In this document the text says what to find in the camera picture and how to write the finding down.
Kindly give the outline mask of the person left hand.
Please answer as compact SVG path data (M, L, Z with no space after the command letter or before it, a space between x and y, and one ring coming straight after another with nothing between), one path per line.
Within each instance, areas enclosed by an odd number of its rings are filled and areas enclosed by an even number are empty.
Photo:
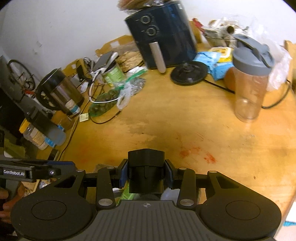
M13 209L13 206L23 198L24 194L25 187L21 182L15 197L3 204L3 211L0 213L1 222L11 223L11 210Z

